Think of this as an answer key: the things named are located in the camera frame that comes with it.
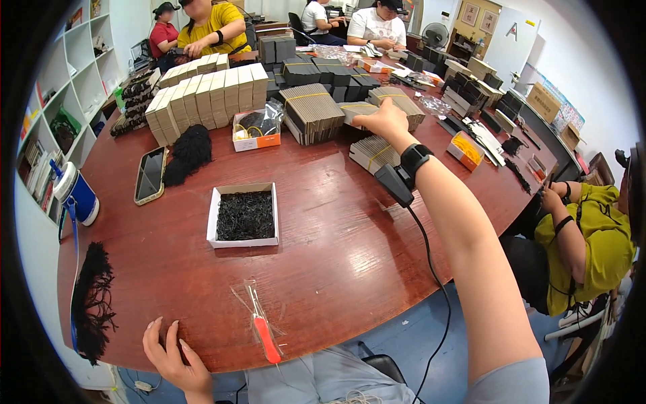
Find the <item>gray pants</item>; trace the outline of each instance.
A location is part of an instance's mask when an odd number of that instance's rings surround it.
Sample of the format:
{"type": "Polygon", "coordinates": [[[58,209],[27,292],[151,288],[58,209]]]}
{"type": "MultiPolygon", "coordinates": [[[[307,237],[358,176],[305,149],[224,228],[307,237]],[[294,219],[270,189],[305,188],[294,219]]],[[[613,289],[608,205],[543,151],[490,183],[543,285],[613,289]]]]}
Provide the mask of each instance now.
{"type": "Polygon", "coordinates": [[[331,348],[279,364],[245,370],[249,404],[318,404],[344,401],[351,390],[383,404],[410,404],[415,393],[365,364],[345,348],[331,348]]]}

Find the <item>black tassel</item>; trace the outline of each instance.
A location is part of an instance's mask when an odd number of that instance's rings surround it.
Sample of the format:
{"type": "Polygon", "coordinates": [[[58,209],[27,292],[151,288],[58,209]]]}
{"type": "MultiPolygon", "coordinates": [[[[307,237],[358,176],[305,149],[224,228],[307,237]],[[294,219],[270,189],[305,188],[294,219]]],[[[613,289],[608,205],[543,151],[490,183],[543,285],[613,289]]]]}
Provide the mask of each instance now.
{"type": "Polygon", "coordinates": [[[198,168],[211,162],[211,138],[202,125],[193,125],[177,139],[172,148],[172,160],[166,166],[163,183],[167,187],[180,185],[198,168]]]}
{"type": "Polygon", "coordinates": [[[531,195],[532,194],[532,187],[530,187],[529,183],[527,181],[525,181],[525,178],[521,174],[518,167],[514,164],[514,162],[509,160],[507,157],[505,157],[505,165],[507,167],[509,167],[509,169],[514,172],[514,175],[516,175],[516,178],[518,178],[518,181],[523,186],[523,189],[525,190],[525,192],[527,192],[529,195],[531,195]]]}
{"type": "Polygon", "coordinates": [[[103,243],[90,243],[72,295],[72,318],[76,325],[76,348],[92,366],[97,365],[105,345],[110,342],[105,332],[110,327],[113,332],[117,329],[112,322],[115,313],[110,306],[113,279],[103,243]]]}

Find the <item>smartphone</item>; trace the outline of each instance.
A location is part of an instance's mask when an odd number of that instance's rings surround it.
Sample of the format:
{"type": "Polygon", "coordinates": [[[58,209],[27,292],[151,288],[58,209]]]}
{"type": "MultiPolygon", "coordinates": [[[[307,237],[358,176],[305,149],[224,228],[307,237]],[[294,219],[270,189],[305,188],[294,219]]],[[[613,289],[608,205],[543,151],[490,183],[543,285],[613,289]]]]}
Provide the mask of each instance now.
{"type": "Polygon", "coordinates": [[[163,174],[166,168],[168,149],[160,147],[141,158],[137,185],[134,188],[134,203],[141,206],[163,194],[163,174]]]}

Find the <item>blue floor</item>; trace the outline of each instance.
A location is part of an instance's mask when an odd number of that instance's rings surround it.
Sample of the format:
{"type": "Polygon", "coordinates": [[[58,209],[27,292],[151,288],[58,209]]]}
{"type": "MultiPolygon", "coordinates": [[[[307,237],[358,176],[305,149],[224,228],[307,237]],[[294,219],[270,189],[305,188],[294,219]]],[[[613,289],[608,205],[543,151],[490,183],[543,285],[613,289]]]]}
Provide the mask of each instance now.
{"type": "MultiPolygon", "coordinates": [[[[428,378],[420,395],[427,404],[462,403],[466,396],[467,344],[464,317],[455,285],[448,284],[446,289],[453,310],[451,327],[444,345],[431,362],[428,378]]],[[[356,344],[359,340],[364,341],[375,354],[388,354],[401,369],[408,386],[413,391],[417,391],[426,362],[437,348],[444,333],[446,314],[444,296],[441,292],[437,292],[400,316],[344,345],[360,357],[364,357],[365,353],[359,352],[356,344]]],[[[569,343],[556,340],[546,343],[543,340],[545,334],[558,329],[559,318],[549,318],[533,309],[529,309],[528,315],[534,335],[543,350],[547,369],[551,372],[564,360],[569,349],[569,343]]],[[[145,381],[152,386],[157,385],[160,380],[158,374],[135,372],[124,368],[119,368],[119,375],[130,388],[134,386],[134,380],[145,381]]],[[[217,374],[214,375],[214,380],[215,400],[230,400],[235,403],[235,392],[245,383],[243,373],[217,374]]],[[[165,380],[148,396],[142,394],[141,399],[131,389],[127,389],[126,393],[130,404],[185,403],[181,390],[165,380]]],[[[238,402],[247,404],[246,390],[240,392],[238,402]]]]}

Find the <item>yellow shirt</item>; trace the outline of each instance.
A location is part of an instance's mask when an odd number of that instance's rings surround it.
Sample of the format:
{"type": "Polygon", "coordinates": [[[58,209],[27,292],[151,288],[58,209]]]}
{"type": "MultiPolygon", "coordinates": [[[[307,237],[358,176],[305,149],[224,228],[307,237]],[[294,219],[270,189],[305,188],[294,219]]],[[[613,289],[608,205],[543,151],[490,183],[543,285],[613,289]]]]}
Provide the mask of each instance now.
{"type": "MultiPolygon", "coordinates": [[[[635,256],[635,246],[630,241],[628,215],[618,211],[612,204],[617,202],[619,191],[614,186],[597,187],[581,185],[581,201],[566,208],[576,220],[576,211],[581,204],[581,232],[585,239],[585,279],[577,284],[574,299],[585,302],[615,289],[626,275],[635,256]]],[[[547,250],[550,264],[550,287],[547,292],[547,307],[551,316],[563,313],[568,306],[570,274],[563,267],[558,243],[554,239],[552,215],[547,215],[536,226],[536,241],[547,250]]]]}
{"type": "MultiPolygon", "coordinates": [[[[233,21],[236,21],[237,19],[243,19],[242,14],[231,3],[214,5],[213,7],[211,7],[211,16],[209,17],[209,20],[206,22],[206,24],[202,25],[201,27],[193,27],[193,29],[191,30],[191,35],[189,35],[188,26],[182,28],[180,35],[177,37],[177,47],[183,48],[189,43],[198,41],[199,39],[202,39],[203,37],[222,29],[222,27],[233,21]]],[[[230,54],[234,49],[237,49],[238,47],[241,47],[246,43],[247,36],[243,32],[235,38],[228,39],[219,47],[205,47],[204,49],[202,49],[202,56],[214,53],[230,54]]],[[[242,52],[251,52],[251,47],[247,45],[237,53],[242,52]]]]}

